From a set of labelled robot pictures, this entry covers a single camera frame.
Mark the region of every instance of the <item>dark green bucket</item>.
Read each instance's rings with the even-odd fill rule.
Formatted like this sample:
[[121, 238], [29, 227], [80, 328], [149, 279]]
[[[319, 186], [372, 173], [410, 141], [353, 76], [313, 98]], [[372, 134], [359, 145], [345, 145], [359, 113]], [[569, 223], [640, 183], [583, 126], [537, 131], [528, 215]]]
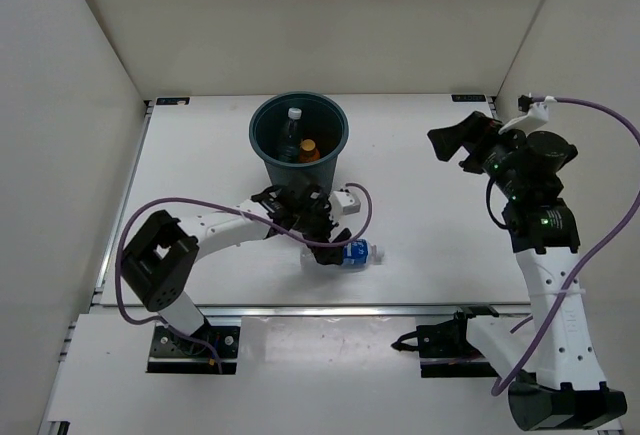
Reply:
[[[316, 142], [321, 158], [311, 163], [286, 163], [276, 157], [280, 130], [290, 108], [302, 110], [302, 138]], [[311, 92], [289, 92], [263, 103], [251, 118], [249, 140], [264, 160], [273, 185], [287, 185], [297, 179], [317, 183], [331, 191], [338, 155], [347, 144], [349, 124], [342, 109], [333, 100]]]

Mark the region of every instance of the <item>bottle cap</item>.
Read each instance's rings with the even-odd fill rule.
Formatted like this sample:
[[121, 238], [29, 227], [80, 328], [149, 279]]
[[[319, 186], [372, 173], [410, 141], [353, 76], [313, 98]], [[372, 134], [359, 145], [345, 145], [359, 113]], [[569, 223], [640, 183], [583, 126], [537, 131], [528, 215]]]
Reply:
[[288, 115], [291, 120], [300, 120], [300, 117], [302, 116], [302, 110], [300, 110], [299, 108], [290, 108]]
[[311, 154], [315, 149], [316, 149], [316, 142], [314, 142], [310, 138], [307, 138], [303, 140], [302, 143], [300, 143], [300, 150], [302, 150], [303, 152], [307, 152]]
[[374, 263], [381, 263], [384, 258], [384, 248], [380, 245], [371, 245], [371, 255]]

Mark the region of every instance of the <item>cable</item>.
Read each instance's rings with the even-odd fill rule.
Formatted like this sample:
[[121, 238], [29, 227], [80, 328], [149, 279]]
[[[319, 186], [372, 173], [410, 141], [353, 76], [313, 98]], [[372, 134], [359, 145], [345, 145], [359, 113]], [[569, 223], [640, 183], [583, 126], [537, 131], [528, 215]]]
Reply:
[[[605, 107], [604, 105], [600, 105], [599, 103], [589, 102], [587, 100], [580, 100], [577, 98], [554, 98], [554, 97], [534, 97], [533, 102], [534, 103], [541, 103], [541, 102], [568, 103], [572, 105], [581, 105], [583, 107], [600, 110], [601, 112], [604, 112], [607, 115], [612, 116], [617, 121], [619, 121], [622, 125], [624, 125], [627, 128], [627, 130], [631, 132], [631, 135], [633, 135], [633, 138], [635, 138], [636, 142], [638, 142], [638, 145], [640, 145], [640, 132], [638, 131], [638, 129], [634, 127], [633, 124], [627, 118], [623, 117], [618, 112]], [[527, 350], [525, 350], [524, 355], [522, 355], [522, 358], [520, 358], [518, 363], [516, 363], [516, 365], [511, 370], [511, 372], [509, 372], [509, 374], [504, 378], [504, 380], [498, 377], [495, 384], [493, 385], [493, 388], [491, 388], [491, 395], [496, 397], [500, 395], [509, 386], [509, 384], [516, 378], [518, 373], [520, 373], [520, 370], [523, 369], [525, 364], [529, 361], [533, 353], [536, 351], [536, 349], [540, 345], [542, 338], [544, 337], [544, 335], [547, 333], [547, 330], [549, 330], [549, 327], [551, 326], [551, 322], [553, 321], [553, 318], [556, 316], [556, 314], [560, 310], [560, 305], [562, 305], [562, 301], [567, 295], [566, 292], [562, 292], [562, 290], [567, 290], [571, 286], [571, 283], [573, 283], [573, 281], [578, 276], [578, 273], [580, 273], [580, 270], [582, 270], [582, 268], [589, 262], [589, 260], [591, 260], [596, 253], [602, 250], [611, 240], [614, 239], [616, 235], [618, 235], [622, 231], [624, 227], [627, 226], [627, 224], [631, 221], [633, 216], [638, 211], [639, 207], [640, 207], [640, 190], [638, 190], [636, 198], [634, 199], [633, 203], [631, 204], [631, 207], [629, 208], [625, 216], [622, 217], [622, 220], [620, 220], [618, 224], [615, 227], [613, 227], [613, 229], [602, 240], [596, 243], [596, 245], [591, 250], [589, 250], [584, 257], [580, 259], [580, 261], [576, 264], [576, 266], [573, 267], [573, 269], [565, 279], [564, 283], [562, 284], [562, 287], [560, 289], [561, 293], [559, 293], [558, 296], [556, 297], [556, 300], [551, 306], [549, 313], [547, 313], [546, 318], [540, 325], [540, 328], [538, 328], [537, 333], [533, 337], [533, 340], [531, 341], [531, 344], [529, 345]]]
[[516, 323], [516, 325], [511, 330], [509, 330], [509, 333], [516, 333], [518, 330], [524, 327], [531, 320], [533, 320], [533, 315], [529, 315], [528, 317], [523, 318], [518, 323]]
[[495, 223], [498, 226], [498, 228], [502, 230], [508, 230], [509, 227], [504, 223], [500, 222], [500, 220], [496, 218], [496, 216], [493, 214], [493, 211], [491, 210], [491, 189], [493, 188], [493, 185], [495, 183], [496, 183], [495, 178], [489, 178], [489, 183], [487, 183], [487, 190], [485, 192], [485, 197], [484, 197], [485, 203], [487, 204], [487, 212], [489, 212], [489, 217], [491, 217], [491, 220], [493, 221], [493, 223]]
[[213, 345], [211, 345], [209, 342], [207, 342], [206, 340], [201, 340], [198, 338], [193, 338], [189, 335], [187, 335], [186, 333], [182, 333], [181, 331], [177, 330], [176, 328], [172, 327], [171, 325], [169, 325], [167, 323], [167, 321], [162, 318], [160, 315], [154, 315], [152, 317], [148, 317], [148, 318], [144, 318], [142, 320], [138, 320], [135, 319], [133, 317], [131, 317], [128, 313], [127, 313], [127, 309], [124, 306], [124, 301], [122, 299], [122, 255], [124, 252], [124, 245], [127, 239], [127, 236], [129, 235], [129, 232], [131, 231], [131, 227], [133, 226], [133, 224], [135, 223], [135, 221], [144, 213], [146, 212], [148, 209], [150, 209], [151, 207], [155, 207], [156, 205], [160, 205], [163, 203], [186, 203], [189, 205], [199, 205], [202, 207], [207, 207], [207, 208], [212, 208], [214, 210], [218, 210], [221, 212], [226, 212], [226, 213], [230, 213], [232, 215], [239, 215], [242, 216], [244, 218], [248, 218], [249, 220], [253, 220], [256, 222], [260, 222], [260, 223], [264, 223], [265, 225], [268, 225], [269, 227], [273, 228], [274, 230], [276, 230], [277, 232], [286, 235], [298, 242], [304, 243], [306, 245], [309, 246], [313, 246], [313, 247], [321, 247], [321, 248], [337, 248], [337, 247], [343, 247], [345, 245], [348, 245], [351, 242], [356, 241], [357, 239], [359, 239], [364, 232], [367, 230], [367, 228], [369, 228], [369, 224], [371, 223], [371, 217], [373, 216], [373, 203], [371, 200], [371, 195], [369, 195], [369, 192], [367, 191], [366, 188], [364, 188], [362, 185], [360, 185], [359, 183], [347, 183], [345, 184], [345, 187], [354, 187], [357, 188], [358, 190], [361, 190], [362, 193], [364, 193], [364, 196], [367, 199], [367, 207], [368, 207], [368, 212], [367, 212], [367, 218], [364, 222], [364, 225], [362, 225], [362, 228], [360, 229], [360, 231], [353, 236], [352, 238], [350, 238], [349, 240], [343, 241], [343, 242], [336, 242], [336, 243], [321, 243], [321, 242], [312, 242], [310, 240], [305, 240], [304, 238], [290, 232], [289, 230], [280, 227], [279, 225], [276, 225], [275, 223], [273, 223], [271, 220], [266, 219], [266, 218], [262, 218], [259, 217], [258, 215], [255, 215], [253, 213], [249, 213], [249, 212], [243, 212], [241, 210], [238, 210], [236, 208], [231, 208], [231, 207], [225, 207], [224, 205], [218, 205], [217, 203], [211, 203], [211, 202], [205, 202], [202, 200], [195, 200], [192, 198], [182, 198], [182, 197], [166, 197], [166, 198], [159, 198], [157, 200], [153, 200], [149, 203], [144, 204], [143, 206], [141, 206], [140, 208], [138, 208], [133, 215], [131, 215], [131, 218], [129, 218], [129, 220], [127, 221], [127, 223], [125, 223], [123, 229], [122, 229], [122, 235], [120, 235], [120, 240], [118, 240], [118, 246], [116, 248], [116, 263], [115, 263], [115, 288], [116, 288], [116, 304], [118, 306], [118, 311], [120, 312], [120, 315], [122, 316], [122, 318], [124, 318], [124, 320], [132, 325], [144, 325], [146, 323], [149, 322], [160, 322], [164, 325], [167, 326], [167, 328], [176, 336], [183, 338], [186, 341], [192, 342], [192, 343], [197, 343], [200, 344], [204, 347], [206, 347], [210, 352], [211, 352], [211, 357], [216, 361], [216, 363], [218, 364], [218, 371], [220, 373], [222, 373], [222, 363], [220, 362], [220, 357], [218, 356], [218, 351], [215, 349], [215, 347]]

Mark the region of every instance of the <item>orange bottle cap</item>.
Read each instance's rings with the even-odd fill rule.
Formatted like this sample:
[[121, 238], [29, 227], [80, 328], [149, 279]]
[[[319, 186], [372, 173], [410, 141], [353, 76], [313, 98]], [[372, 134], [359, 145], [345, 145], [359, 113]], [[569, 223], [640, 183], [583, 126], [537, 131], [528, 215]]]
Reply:
[[311, 154], [316, 149], [316, 142], [314, 142], [310, 138], [307, 138], [306, 140], [303, 140], [302, 143], [300, 143], [300, 149], [303, 152]]

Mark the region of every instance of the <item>bottle in bucket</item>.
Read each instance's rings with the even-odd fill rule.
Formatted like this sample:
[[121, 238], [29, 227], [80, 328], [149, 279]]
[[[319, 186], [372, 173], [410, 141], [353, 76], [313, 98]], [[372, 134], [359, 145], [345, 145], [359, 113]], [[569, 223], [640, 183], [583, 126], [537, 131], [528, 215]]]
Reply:
[[[300, 135], [290, 162], [281, 161], [278, 142], [283, 126], [287, 124], [291, 108], [302, 111], [298, 121]], [[300, 142], [311, 138], [320, 152], [320, 159], [300, 163]], [[340, 106], [324, 95], [311, 92], [289, 92], [276, 95], [260, 105], [249, 123], [249, 141], [256, 154], [264, 161], [272, 185], [288, 185], [300, 177], [313, 180], [326, 192], [332, 190], [338, 155], [349, 138], [349, 123]]]
[[318, 147], [316, 147], [316, 142], [310, 138], [303, 140], [300, 144], [298, 161], [300, 163], [309, 163], [315, 162], [316, 160], [320, 160], [320, 152], [318, 151]]
[[287, 163], [298, 163], [300, 155], [300, 143], [302, 142], [302, 130], [300, 128], [302, 110], [290, 108], [278, 138], [278, 160]]

